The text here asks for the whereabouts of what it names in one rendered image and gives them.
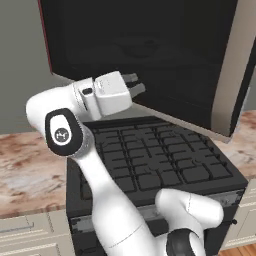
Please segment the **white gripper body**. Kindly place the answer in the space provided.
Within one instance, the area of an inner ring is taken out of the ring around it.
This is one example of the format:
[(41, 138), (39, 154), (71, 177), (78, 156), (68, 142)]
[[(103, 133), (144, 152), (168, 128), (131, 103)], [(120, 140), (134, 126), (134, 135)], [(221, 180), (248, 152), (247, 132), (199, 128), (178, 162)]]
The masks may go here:
[(132, 105), (130, 92), (119, 71), (97, 77), (94, 88), (96, 101), (104, 116), (119, 113)]

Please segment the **black stove with hob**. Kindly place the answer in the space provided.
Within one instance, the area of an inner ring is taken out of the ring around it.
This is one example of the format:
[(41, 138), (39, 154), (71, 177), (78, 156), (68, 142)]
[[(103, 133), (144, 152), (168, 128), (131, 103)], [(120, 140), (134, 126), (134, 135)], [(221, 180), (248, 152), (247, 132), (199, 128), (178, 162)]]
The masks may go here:
[(145, 218), (153, 235), (168, 231), (154, 205), (174, 188), (221, 203), (224, 219), (204, 232), (207, 256), (218, 254), (248, 181), (208, 137), (155, 117), (92, 122), (97, 152), (111, 177)]

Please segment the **cream drawer front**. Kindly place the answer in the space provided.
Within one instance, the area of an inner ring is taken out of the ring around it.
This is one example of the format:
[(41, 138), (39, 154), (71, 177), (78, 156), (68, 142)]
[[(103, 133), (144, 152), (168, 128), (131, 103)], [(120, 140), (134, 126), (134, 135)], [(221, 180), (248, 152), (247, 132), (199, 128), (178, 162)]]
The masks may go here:
[(0, 219), (0, 241), (11, 241), (53, 232), (46, 213)]

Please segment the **cream cupboard run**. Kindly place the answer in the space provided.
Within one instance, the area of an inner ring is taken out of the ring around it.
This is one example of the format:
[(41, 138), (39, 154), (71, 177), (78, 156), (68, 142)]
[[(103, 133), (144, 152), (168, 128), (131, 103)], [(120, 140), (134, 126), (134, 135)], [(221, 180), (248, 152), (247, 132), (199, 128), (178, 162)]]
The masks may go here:
[(256, 178), (249, 181), (234, 219), (237, 223), (230, 226), (222, 250), (256, 243)]

